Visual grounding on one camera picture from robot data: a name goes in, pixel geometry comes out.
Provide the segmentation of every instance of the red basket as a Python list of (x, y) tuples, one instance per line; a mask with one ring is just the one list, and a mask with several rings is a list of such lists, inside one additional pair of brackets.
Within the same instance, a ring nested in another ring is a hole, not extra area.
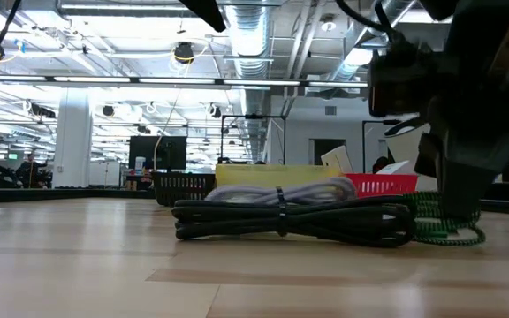
[(404, 194), (415, 192), (417, 176), (349, 173), (346, 174), (357, 187), (357, 197)]

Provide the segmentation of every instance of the black basket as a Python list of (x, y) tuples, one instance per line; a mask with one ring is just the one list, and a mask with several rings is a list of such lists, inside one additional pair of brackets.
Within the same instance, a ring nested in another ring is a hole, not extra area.
[(173, 207), (178, 200), (203, 200), (215, 188), (216, 175), (191, 173), (152, 174), (156, 202)]

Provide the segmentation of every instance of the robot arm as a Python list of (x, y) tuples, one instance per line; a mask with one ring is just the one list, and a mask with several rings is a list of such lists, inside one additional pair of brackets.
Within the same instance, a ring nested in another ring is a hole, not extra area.
[[(467, 217), (509, 160), (509, 0), (421, 2), (434, 18), (453, 15), (444, 51), (388, 30), (369, 67), (369, 112), (429, 123), (415, 170), (437, 177), (447, 216)], [(376, 13), (383, 21), (382, 5)]]

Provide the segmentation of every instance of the wooden table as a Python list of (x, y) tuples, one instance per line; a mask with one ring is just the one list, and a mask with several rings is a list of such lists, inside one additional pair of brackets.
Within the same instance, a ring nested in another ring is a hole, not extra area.
[(179, 242), (154, 200), (0, 204), (0, 317), (509, 317), (509, 215), (483, 246)]

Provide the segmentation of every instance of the white column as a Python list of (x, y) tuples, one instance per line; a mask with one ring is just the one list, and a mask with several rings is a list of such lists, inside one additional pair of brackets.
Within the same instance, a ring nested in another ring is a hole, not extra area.
[(87, 89), (63, 88), (52, 186), (89, 186), (93, 109)]

